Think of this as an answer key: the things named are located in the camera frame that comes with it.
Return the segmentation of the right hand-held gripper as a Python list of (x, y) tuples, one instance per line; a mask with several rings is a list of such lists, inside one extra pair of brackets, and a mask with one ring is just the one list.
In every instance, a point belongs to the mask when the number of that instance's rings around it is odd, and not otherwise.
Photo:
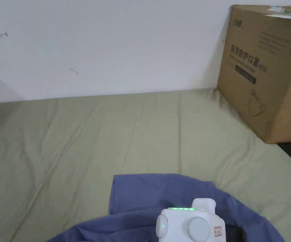
[(156, 221), (159, 242), (226, 242), (224, 220), (211, 198), (196, 198), (189, 208), (163, 209)]

